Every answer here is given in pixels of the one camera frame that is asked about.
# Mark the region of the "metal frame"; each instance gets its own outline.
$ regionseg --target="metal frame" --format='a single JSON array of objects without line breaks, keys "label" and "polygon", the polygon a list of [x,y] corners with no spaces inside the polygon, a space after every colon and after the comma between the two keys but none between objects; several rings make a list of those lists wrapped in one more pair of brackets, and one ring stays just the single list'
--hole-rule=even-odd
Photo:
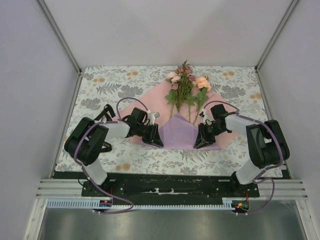
[{"label": "metal frame", "polygon": [[[269,119],[273,118],[273,113],[270,108],[270,105],[268,103],[268,98],[266,96],[263,83],[261,81],[261,77],[259,74],[259,71],[261,67],[263,66],[266,58],[268,57],[271,49],[275,45],[277,39],[279,38],[279,35],[283,31],[286,23],[288,22],[289,18],[291,17],[292,13],[294,12],[295,8],[297,7],[300,0],[291,0],[288,8],[286,9],[286,12],[284,13],[282,19],[280,20],[280,23],[278,24],[276,30],[274,31],[270,41],[268,42],[263,54],[261,55],[261,58],[259,59],[257,65],[255,66],[255,70],[257,73],[257,81],[261,90],[262,99],[265,105],[266,109],[266,115]],[[72,116],[73,108],[78,96],[78,92],[80,89],[82,76],[81,76],[81,68],[75,59],[72,51],[70,50],[66,39],[64,38],[61,30],[59,29],[52,13],[50,12],[45,0],[36,0],[37,4],[41,8],[44,16],[46,17],[49,25],[51,26],[55,36],[57,37],[59,43],[61,44],[62,48],[64,49],[65,53],[67,54],[73,68],[78,73],[77,82],[74,88],[72,100],[69,106],[69,111],[67,114],[67,118],[65,120],[65,125],[63,128],[63,132],[61,134],[61,141],[59,143],[59,146],[57,148],[55,161],[52,166],[52,172],[49,178],[52,177],[52,173],[55,170],[56,161],[59,158],[60,151],[63,147],[64,143],[64,136],[67,132],[69,121]],[[260,197],[252,198],[252,200],[266,200],[269,198],[272,184],[269,182],[264,182],[258,185]],[[44,218],[45,210],[47,207],[52,207],[51,205],[52,200],[60,200],[62,203],[68,202],[77,202],[77,203],[85,203],[85,202],[96,202],[97,200],[103,200],[103,199],[109,199],[108,197],[101,198],[101,197],[82,197],[81,196],[82,186],[79,185],[78,181],[76,179],[43,179],[41,180],[39,189],[37,191],[37,195],[35,198],[35,202],[33,205],[33,209],[31,212],[31,216],[27,225],[27,229],[24,235],[24,240],[36,240],[39,236],[39,231],[41,227],[41,223]],[[241,198],[224,198],[223,199],[226,204],[228,204],[228,201],[236,201],[236,200],[242,200]],[[305,188],[303,186],[303,183],[301,180],[282,180],[282,179],[276,179],[275,180],[275,194],[273,197],[274,201],[280,201],[280,200],[295,200],[298,211],[301,217],[301,221],[305,230],[305,233],[307,235],[307,238],[309,240],[320,240],[320,235],[317,229],[317,226],[314,225],[312,220],[312,213],[310,211],[309,205],[310,202],[307,197],[307,193],[305,191]],[[159,206],[148,206],[149,209],[163,209]],[[186,209],[184,206],[178,207],[178,209]],[[212,209],[212,207],[209,206],[200,206],[200,209]]]}]

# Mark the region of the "pink wrapping paper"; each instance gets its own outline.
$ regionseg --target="pink wrapping paper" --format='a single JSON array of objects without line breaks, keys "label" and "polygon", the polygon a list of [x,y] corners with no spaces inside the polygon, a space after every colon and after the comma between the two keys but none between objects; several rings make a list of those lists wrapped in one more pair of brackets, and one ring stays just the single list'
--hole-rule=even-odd
[{"label": "pink wrapping paper", "polygon": [[[159,112],[160,113],[160,117],[158,117],[155,120],[155,123],[159,125],[159,129],[167,123],[167,121],[170,119],[170,111],[171,111],[171,105],[167,104],[168,100],[165,98],[166,95],[168,95],[169,91],[171,89],[171,84],[168,83],[167,81],[164,81],[162,83],[160,83],[159,85],[153,87],[151,90],[149,90],[143,97],[141,97],[139,100],[141,100],[146,107],[152,112]],[[194,87],[193,90],[193,95],[195,96],[199,90]],[[225,101],[219,94],[217,93],[213,93],[213,92],[208,92],[207,96],[209,97],[209,99],[204,103],[204,105],[206,105],[206,103],[210,102],[210,101]],[[220,104],[220,103],[211,103],[209,104],[205,109],[207,110],[207,114],[211,114],[210,109],[216,105],[216,104]],[[228,112],[234,112],[235,109],[229,105],[224,104],[225,109]],[[123,111],[120,112],[121,116],[127,116],[130,115],[132,110],[134,108],[139,108],[142,110],[145,110],[144,107],[139,103],[139,102],[134,102],[131,105],[129,105],[128,107],[126,107]],[[191,106],[191,123],[193,123],[193,121],[195,120],[196,114],[197,114],[197,106]],[[175,114],[177,114],[177,108],[174,106],[173,109],[173,114],[172,116],[174,116]],[[180,114],[181,116],[183,116],[186,120],[189,121],[189,111],[188,111],[188,105],[187,104],[183,104],[181,109],[180,109]],[[119,117],[116,115],[113,120],[117,120],[119,119]],[[197,127],[198,129],[198,124],[200,124],[202,122],[202,118],[200,116],[198,116],[194,126]],[[237,132],[233,131],[232,133],[227,133],[224,132],[218,136],[215,137],[216,139],[216,145],[223,150],[224,148],[226,148],[226,146],[231,143],[233,141],[233,139],[238,135]],[[130,141],[132,143],[140,143],[142,141],[141,137],[138,136],[134,136],[130,138]]]}]

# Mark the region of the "table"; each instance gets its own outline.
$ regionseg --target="table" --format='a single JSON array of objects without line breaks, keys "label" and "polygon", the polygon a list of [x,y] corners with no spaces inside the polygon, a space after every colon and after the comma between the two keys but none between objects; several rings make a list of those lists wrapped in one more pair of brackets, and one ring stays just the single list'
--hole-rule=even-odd
[{"label": "table", "polygon": [[[165,80],[176,66],[89,66],[77,95],[64,141],[83,117],[94,119],[105,104],[114,109],[124,97],[142,97]],[[208,76],[212,91],[237,106],[242,115],[267,120],[253,67],[192,66],[196,77]],[[123,110],[132,100],[120,104]],[[106,172],[175,175],[229,176],[249,159],[246,137],[238,135],[224,150],[165,150],[131,143],[127,138],[108,140],[112,151],[101,153],[99,160]],[[64,149],[56,162],[56,171],[80,172],[81,168]],[[280,169],[266,176],[282,177]]]}]

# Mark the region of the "gray floor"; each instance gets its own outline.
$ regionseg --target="gray floor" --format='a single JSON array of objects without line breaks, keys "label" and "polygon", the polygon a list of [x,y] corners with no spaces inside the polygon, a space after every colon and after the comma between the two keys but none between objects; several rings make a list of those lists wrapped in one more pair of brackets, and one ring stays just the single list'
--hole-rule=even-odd
[{"label": "gray floor", "polygon": [[[263,202],[252,201],[251,209]],[[97,215],[87,209],[47,209],[39,240],[306,240],[295,202],[274,201],[261,213],[135,210]]]}]

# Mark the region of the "flower stem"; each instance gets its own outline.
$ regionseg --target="flower stem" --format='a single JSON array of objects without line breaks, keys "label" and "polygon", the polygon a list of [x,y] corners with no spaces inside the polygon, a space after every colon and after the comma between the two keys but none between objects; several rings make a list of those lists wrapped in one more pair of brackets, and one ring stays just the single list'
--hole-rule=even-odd
[{"label": "flower stem", "polygon": [[175,106],[174,104],[171,105],[170,118],[172,118],[172,113],[174,111],[174,106]]},{"label": "flower stem", "polygon": [[195,115],[195,119],[194,119],[194,121],[193,121],[193,125],[194,125],[194,124],[196,123],[196,121],[197,121],[197,118],[198,118],[200,109],[201,109],[201,107],[198,107],[198,110],[196,111],[196,115]]},{"label": "flower stem", "polygon": [[189,122],[191,123],[191,110],[190,110],[191,106],[189,104],[188,104],[188,108],[189,108]]}]

